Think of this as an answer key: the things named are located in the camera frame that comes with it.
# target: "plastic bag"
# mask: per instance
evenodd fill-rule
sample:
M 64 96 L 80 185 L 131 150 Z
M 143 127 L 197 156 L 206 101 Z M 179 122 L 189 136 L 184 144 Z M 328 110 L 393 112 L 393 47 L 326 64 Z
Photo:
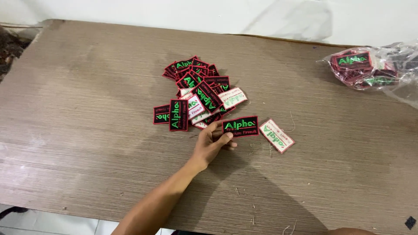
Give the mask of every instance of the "plastic bag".
M 418 40 L 356 47 L 325 57 L 335 77 L 356 90 L 382 90 L 418 109 Z

